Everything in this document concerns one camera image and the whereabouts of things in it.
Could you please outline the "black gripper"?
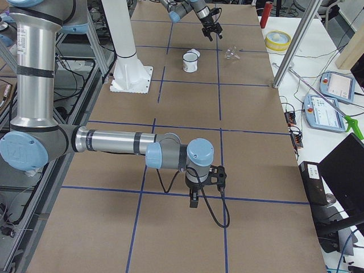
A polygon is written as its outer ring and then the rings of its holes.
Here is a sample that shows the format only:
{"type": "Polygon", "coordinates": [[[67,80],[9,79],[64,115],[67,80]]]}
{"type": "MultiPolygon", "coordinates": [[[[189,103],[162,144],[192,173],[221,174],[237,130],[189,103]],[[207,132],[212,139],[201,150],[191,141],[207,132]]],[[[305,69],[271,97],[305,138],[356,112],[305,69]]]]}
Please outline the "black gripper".
{"type": "Polygon", "coordinates": [[[201,189],[199,183],[195,183],[191,181],[187,176],[185,177],[185,183],[187,187],[189,188],[189,207],[190,208],[197,208],[198,207],[198,193],[201,189]]]}
{"type": "Polygon", "coordinates": [[[214,32],[218,34],[219,39],[222,39],[222,27],[219,23],[215,22],[211,15],[208,15],[200,19],[202,23],[202,33],[209,39],[210,42],[213,41],[211,33],[214,32]]]}

